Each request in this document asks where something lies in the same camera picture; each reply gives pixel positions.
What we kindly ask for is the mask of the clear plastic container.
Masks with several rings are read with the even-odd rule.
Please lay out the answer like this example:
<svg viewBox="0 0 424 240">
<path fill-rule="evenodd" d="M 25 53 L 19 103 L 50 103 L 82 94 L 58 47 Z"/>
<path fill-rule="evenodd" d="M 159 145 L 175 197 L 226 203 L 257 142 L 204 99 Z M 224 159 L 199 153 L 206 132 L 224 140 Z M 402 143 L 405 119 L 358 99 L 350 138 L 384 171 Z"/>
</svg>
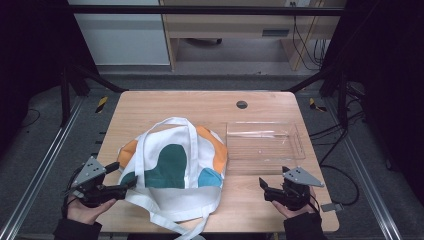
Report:
<svg viewBox="0 0 424 240">
<path fill-rule="evenodd" d="M 227 170 L 240 175 L 280 175 L 306 159 L 301 135 L 294 123 L 231 122 L 227 124 Z"/>
</svg>

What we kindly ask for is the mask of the person's left hand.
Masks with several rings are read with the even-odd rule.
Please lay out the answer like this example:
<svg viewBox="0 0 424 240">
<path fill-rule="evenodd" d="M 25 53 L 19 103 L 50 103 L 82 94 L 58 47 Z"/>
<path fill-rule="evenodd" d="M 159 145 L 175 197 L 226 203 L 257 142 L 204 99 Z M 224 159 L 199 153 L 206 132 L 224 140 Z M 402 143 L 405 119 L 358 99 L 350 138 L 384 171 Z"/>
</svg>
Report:
<svg viewBox="0 0 424 240">
<path fill-rule="evenodd" d="M 75 196 L 70 196 L 67 201 L 67 218 L 83 224 L 93 225 L 97 218 L 108 211 L 116 202 L 116 199 L 111 199 L 100 206 L 89 208 L 83 205 Z"/>
</svg>

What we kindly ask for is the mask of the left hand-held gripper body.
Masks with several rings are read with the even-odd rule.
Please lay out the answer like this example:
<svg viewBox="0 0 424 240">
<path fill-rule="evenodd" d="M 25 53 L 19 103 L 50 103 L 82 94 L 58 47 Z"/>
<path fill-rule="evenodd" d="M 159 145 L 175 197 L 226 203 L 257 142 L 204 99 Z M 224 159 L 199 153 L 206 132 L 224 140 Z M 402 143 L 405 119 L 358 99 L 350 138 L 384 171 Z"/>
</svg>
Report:
<svg viewBox="0 0 424 240">
<path fill-rule="evenodd" d="M 100 206 L 111 199 L 124 199 L 126 193 L 118 194 L 116 192 L 118 185 L 105 186 L 103 184 L 107 175 L 105 167 L 91 156 L 74 171 L 64 195 L 74 195 L 89 208 Z"/>
</svg>

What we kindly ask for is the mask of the black metal stand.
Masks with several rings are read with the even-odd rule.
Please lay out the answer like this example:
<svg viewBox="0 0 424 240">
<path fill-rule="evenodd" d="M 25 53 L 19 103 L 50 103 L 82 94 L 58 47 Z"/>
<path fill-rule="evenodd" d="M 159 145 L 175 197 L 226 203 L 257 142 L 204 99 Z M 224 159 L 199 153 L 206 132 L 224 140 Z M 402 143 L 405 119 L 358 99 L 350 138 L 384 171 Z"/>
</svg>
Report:
<svg viewBox="0 0 424 240">
<path fill-rule="evenodd" d="M 86 96 L 90 88 L 86 83 L 86 79 L 91 79 L 96 83 L 106 87 L 115 93 L 123 93 L 125 88 L 121 88 L 103 77 L 98 73 L 88 70 L 81 65 L 67 65 L 63 68 L 60 74 L 60 87 L 61 87 L 61 103 L 62 103 L 62 121 L 61 126 L 65 126 L 71 118 L 70 106 L 70 91 L 69 86 L 75 90 L 78 96 Z"/>
<path fill-rule="evenodd" d="M 337 95 L 337 119 L 343 129 L 348 128 L 348 117 L 346 107 L 347 97 L 347 74 L 345 71 L 338 67 L 336 64 L 332 64 L 318 71 L 316 74 L 310 76 L 306 80 L 285 89 L 285 92 L 296 93 L 301 89 L 323 80 L 323 84 L 320 87 L 319 93 L 323 97 L 331 96 L 335 90 L 338 91 Z"/>
</svg>

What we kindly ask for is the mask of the grey metal table clamp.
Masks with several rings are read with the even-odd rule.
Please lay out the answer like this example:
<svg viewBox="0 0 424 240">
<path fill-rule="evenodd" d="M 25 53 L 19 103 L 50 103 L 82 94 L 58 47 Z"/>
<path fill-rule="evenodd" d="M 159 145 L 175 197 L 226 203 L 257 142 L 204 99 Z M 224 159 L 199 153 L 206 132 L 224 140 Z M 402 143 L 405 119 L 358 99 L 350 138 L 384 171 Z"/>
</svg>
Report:
<svg viewBox="0 0 424 240">
<path fill-rule="evenodd" d="M 323 212 L 330 212 L 330 211 L 342 211 L 344 209 L 343 205 L 341 203 L 327 203 L 323 204 L 321 206 L 321 209 Z"/>
</svg>

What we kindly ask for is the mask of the white cabinet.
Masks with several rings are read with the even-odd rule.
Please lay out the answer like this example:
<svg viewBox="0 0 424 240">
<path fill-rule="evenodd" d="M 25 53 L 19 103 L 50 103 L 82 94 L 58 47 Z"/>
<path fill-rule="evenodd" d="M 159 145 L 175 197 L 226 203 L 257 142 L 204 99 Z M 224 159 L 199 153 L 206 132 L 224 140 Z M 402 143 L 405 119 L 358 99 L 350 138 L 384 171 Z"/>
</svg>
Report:
<svg viewBox="0 0 424 240">
<path fill-rule="evenodd" d="M 98 66 L 169 65 L 160 14 L 75 14 Z"/>
</svg>

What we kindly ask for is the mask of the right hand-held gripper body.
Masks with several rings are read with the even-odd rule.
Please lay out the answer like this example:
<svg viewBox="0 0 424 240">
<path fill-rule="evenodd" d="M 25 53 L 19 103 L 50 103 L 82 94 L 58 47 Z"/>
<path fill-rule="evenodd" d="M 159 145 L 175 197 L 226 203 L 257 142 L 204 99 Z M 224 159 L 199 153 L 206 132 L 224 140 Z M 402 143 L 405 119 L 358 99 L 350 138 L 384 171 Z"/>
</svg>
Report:
<svg viewBox="0 0 424 240">
<path fill-rule="evenodd" d="M 283 173 L 282 188 L 269 187 L 264 192 L 265 201 L 277 201 L 291 211 L 296 211 L 310 203 L 310 187 L 323 187 L 324 183 L 304 170 L 302 167 L 290 169 Z"/>
</svg>

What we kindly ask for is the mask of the white patterned tote bag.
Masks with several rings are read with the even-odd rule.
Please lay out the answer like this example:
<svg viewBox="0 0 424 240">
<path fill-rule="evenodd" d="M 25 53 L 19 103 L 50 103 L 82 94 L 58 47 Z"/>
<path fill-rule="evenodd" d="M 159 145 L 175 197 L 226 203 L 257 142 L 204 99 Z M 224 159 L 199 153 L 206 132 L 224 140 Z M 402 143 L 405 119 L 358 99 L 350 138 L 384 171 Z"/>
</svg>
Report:
<svg viewBox="0 0 424 240">
<path fill-rule="evenodd" d="M 213 131 L 181 117 L 156 123 L 119 150 L 119 182 L 137 182 L 125 200 L 149 212 L 150 221 L 179 236 L 201 233 L 219 206 L 227 148 Z"/>
</svg>

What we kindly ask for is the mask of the aluminium floor rail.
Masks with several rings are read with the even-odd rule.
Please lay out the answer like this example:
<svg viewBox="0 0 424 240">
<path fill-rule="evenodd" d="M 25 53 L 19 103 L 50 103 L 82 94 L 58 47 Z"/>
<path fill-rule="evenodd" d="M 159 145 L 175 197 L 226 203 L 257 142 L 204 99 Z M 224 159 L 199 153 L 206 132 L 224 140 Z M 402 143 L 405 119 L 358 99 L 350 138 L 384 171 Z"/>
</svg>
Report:
<svg viewBox="0 0 424 240">
<path fill-rule="evenodd" d="M 337 235 L 359 240 L 403 240 L 383 199 L 379 181 L 388 174 L 358 101 L 348 105 L 348 128 L 336 129 L 339 142 L 322 159 L 330 197 L 344 204 Z"/>
<path fill-rule="evenodd" d="M 76 97 L 75 103 L 71 108 L 70 117 L 61 125 L 51 144 L 49 145 L 48 150 L 43 155 L 43 159 L 40 162 L 37 170 L 31 178 L 25 192 L 22 197 L 19 199 L 19 202 L 16 205 L 11 216 L 8 218 L 8 221 L 0 229 L 0 240 L 14 240 L 17 236 L 19 229 L 21 228 L 25 218 L 28 215 L 40 189 L 45 182 L 46 177 L 48 176 L 51 167 L 53 166 L 71 128 L 80 113 L 81 106 L 84 103 L 83 97 Z"/>
</svg>

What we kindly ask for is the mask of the person's right hand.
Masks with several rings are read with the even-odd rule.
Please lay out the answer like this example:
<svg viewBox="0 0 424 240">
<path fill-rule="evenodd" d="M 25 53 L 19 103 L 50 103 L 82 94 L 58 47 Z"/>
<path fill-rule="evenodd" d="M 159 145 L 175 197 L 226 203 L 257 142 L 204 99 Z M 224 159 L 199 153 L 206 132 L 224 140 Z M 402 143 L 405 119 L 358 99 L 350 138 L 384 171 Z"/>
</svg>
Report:
<svg viewBox="0 0 424 240">
<path fill-rule="evenodd" d="M 305 205 L 303 208 L 291 211 L 286 206 L 282 205 L 277 201 L 272 201 L 272 205 L 280 212 L 286 219 L 294 218 L 300 216 L 302 214 L 308 213 L 313 214 L 317 212 L 316 202 L 315 202 L 316 194 L 313 188 L 310 188 L 310 203 Z"/>
</svg>

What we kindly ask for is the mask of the wooden desk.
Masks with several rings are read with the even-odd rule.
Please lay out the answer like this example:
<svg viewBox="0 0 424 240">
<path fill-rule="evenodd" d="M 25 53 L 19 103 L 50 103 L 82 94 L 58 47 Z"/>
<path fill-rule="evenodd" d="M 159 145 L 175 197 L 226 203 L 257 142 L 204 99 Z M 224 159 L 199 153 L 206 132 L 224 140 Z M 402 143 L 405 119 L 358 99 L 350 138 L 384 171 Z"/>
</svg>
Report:
<svg viewBox="0 0 424 240">
<path fill-rule="evenodd" d="M 162 6 L 249 6 L 343 8 L 347 0 L 159 0 Z M 337 16 L 174 15 L 163 16 L 171 39 L 276 38 L 281 41 L 291 69 L 307 57 L 311 40 L 332 38 Z"/>
</svg>

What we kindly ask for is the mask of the yellow black tape strip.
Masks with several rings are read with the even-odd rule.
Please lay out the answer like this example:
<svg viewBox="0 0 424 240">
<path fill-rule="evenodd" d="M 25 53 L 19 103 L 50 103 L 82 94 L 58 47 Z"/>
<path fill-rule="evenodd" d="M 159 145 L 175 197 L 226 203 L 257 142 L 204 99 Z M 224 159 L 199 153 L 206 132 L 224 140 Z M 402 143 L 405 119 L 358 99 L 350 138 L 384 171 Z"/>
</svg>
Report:
<svg viewBox="0 0 424 240">
<path fill-rule="evenodd" d="M 108 97 L 107 96 L 101 97 L 101 99 L 98 102 L 98 105 L 97 105 L 97 108 L 95 110 L 95 113 L 101 113 L 102 112 L 102 110 L 103 110 L 103 108 L 104 108 L 107 100 L 108 100 Z"/>
<path fill-rule="evenodd" d="M 310 106 L 310 109 L 314 109 L 320 112 L 327 112 L 327 108 L 322 106 L 317 106 L 313 98 L 309 99 L 309 106 Z"/>
</svg>

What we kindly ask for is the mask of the black horizontal frame bar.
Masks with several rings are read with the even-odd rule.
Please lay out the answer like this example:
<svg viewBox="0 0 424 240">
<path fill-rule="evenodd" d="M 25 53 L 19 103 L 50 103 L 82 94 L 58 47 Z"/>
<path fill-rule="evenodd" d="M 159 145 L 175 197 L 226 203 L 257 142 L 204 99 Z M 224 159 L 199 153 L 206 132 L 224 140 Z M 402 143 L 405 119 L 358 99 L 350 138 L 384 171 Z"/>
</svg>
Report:
<svg viewBox="0 0 424 240">
<path fill-rule="evenodd" d="M 271 15 L 342 16 L 344 8 L 249 7 L 249 6 L 130 6 L 70 5 L 66 10 L 87 14 L 182 14 L 182 15 Z"/>
</svg>

